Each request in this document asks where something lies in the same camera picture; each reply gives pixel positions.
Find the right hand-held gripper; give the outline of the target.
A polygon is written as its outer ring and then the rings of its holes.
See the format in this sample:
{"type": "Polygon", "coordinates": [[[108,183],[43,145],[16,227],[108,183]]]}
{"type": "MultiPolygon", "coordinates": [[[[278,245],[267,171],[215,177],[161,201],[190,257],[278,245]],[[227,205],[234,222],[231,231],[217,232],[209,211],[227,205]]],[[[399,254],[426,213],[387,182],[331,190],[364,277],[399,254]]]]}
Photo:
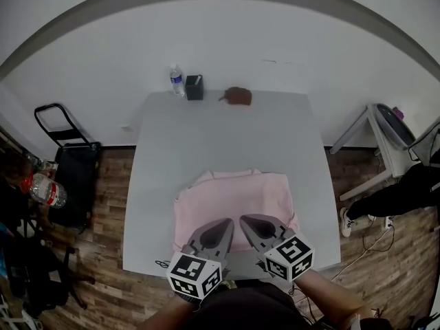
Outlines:
{"type": "MultiPolygon", "coordinates": [[[[247,241],[258,252],[267,250],[288,230],[280,219],[264,214],[243,215],[239,223],[247,241]]],[[[263,269],[291,283],[314,265],[314,256],[314,247],[298,232],[263,254],[263,269]]]]}

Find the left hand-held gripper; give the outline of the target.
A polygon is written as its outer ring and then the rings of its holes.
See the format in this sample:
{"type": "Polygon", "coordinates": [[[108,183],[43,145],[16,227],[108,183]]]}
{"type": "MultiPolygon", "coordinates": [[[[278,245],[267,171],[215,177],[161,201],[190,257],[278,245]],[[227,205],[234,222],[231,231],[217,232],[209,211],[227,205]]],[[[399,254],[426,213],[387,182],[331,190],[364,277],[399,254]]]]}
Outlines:
{"type": "Polygon", "coordinates": [[[227,274],[226,256],[234,237],[230,218],[211,221],[197,228],[180,252],[175,252],[166,277],[179,296],[203,301],[227,274]]]}

